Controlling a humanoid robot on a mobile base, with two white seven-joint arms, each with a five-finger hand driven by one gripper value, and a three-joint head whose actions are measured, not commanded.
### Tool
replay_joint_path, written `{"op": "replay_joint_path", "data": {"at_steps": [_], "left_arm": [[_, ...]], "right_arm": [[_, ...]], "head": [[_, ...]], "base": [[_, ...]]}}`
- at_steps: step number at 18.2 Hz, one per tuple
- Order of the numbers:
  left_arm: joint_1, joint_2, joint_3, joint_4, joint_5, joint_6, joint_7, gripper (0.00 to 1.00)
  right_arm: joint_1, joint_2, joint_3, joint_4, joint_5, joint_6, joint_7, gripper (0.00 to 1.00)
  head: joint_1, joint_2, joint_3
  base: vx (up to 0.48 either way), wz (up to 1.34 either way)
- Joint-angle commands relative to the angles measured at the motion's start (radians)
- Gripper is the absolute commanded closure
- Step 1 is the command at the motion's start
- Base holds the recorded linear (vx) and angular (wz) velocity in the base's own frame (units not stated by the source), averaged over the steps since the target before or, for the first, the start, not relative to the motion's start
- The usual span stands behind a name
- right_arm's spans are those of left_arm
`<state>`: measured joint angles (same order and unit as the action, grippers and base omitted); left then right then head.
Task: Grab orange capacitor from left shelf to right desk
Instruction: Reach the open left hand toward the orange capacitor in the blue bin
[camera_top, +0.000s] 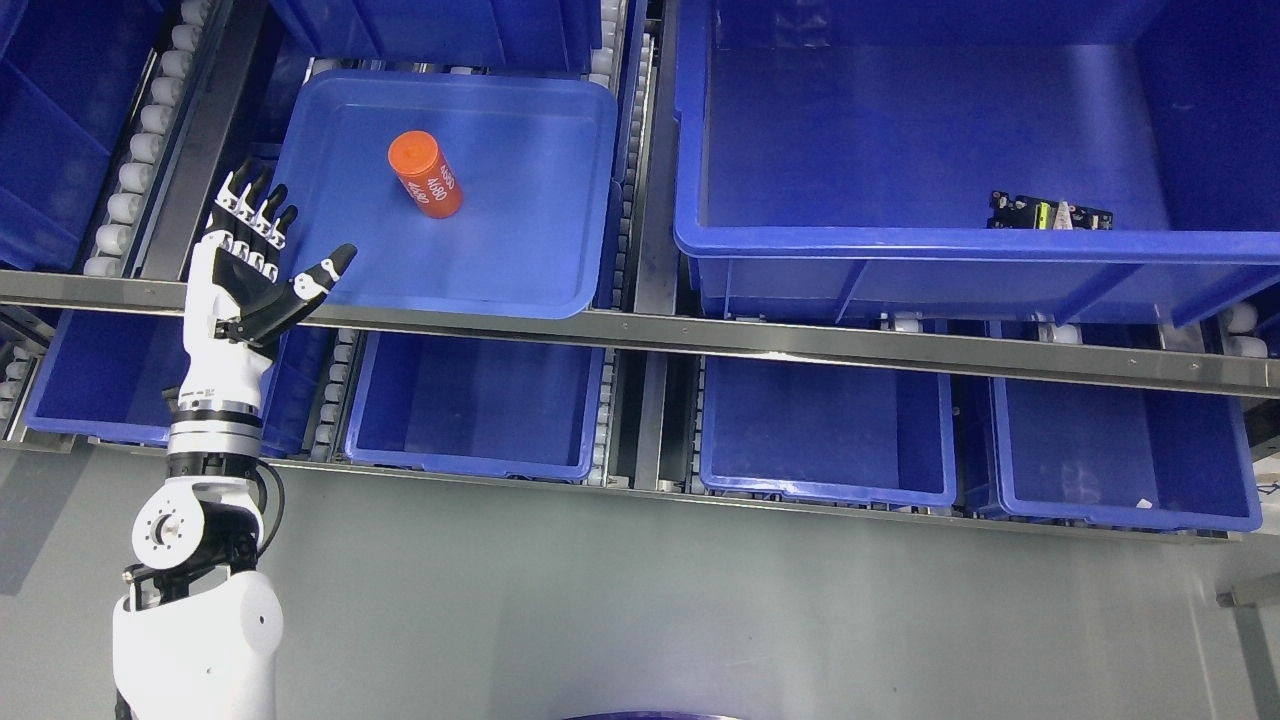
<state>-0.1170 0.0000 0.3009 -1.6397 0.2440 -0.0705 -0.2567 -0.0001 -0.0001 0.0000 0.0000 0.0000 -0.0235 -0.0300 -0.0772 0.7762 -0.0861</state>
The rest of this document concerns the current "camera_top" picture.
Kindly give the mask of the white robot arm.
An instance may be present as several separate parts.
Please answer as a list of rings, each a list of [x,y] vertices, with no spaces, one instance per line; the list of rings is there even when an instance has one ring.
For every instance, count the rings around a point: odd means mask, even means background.
[[[251,405],[175,406],[166,479],[131,527],[111,610],[118,719],[274,719],[282,603],[259,562],[262,423]]]

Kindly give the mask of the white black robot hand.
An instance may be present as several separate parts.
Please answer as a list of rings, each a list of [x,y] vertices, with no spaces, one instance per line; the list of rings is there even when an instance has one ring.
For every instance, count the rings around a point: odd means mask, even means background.
[[[326,301],[357,255],[343,243],[287,273],[282,254],[297,217],[287,186],[252,158],[214,191],[189,258],[182,331],[188,369],[173,410],[261,410],[262,380],[283,336]]]

